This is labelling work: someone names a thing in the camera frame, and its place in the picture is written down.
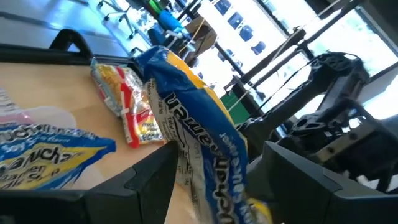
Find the snack bag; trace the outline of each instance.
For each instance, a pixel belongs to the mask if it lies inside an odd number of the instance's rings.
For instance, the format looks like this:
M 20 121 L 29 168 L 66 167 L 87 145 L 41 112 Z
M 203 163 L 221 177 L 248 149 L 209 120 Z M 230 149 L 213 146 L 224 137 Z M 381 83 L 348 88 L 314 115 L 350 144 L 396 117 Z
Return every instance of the snack bag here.
M 61 189 L 116 150 L 93 133 L 47 124 L 0 128 L 0 189 Z
M 176 181 L 200 223 L 271 223 L 267 207 L 246 198 L 246 140 L 213 90 L 164 47 L 136 61 L 164 138 L 179 143 Z
M 115 67 L 93 62 L 93 72 L 99 93 L 116 116 L 123 121 L 127 143 L 137 148 L 140 144 L 163 141 L 142 82 L 127 67 Z

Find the chip bag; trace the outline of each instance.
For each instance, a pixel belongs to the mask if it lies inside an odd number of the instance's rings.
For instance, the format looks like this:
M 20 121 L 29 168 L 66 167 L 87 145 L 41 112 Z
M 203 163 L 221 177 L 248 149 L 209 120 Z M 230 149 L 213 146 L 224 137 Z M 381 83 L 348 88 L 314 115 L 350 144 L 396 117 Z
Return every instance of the chip bag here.
M 200 223 L 271 223 L 266 205 L 246 197 L 246 140 L 213 90 L 164 47 L 136 62 L 164 138 L 179 143 L 176 181 Z
M 116 150 L 93 133 L 47 124 L 0 128 L 0 189 L 61 189 Z
M 137 148 L 141 144 L 163 141 L 156 120 L 150 110 L 142 82 L 127 67 L 93 62 L 91 73 L 100 96 L 109 109 L 123 121 L 127 143 Z

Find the wooden table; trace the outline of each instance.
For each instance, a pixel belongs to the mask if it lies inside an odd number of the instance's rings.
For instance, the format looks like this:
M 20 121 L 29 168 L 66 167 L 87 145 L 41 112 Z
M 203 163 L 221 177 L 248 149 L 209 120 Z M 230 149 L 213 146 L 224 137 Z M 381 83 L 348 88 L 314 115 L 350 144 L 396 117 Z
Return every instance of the wooden table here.
M 0 87 L 21 108 L 63 108 L 74 115 L 78 128 L 116 141 L 116 152 L 88 167 L 74 188 L 90 189 L 160 147 L 159 144 L 148 144 L 131 149 L 126 144 L 121 120 L 100 100 L 89 67 L 0 63 Z M 175 185 L 166 223 L 197 223 L 194 217 L 188 195 Z

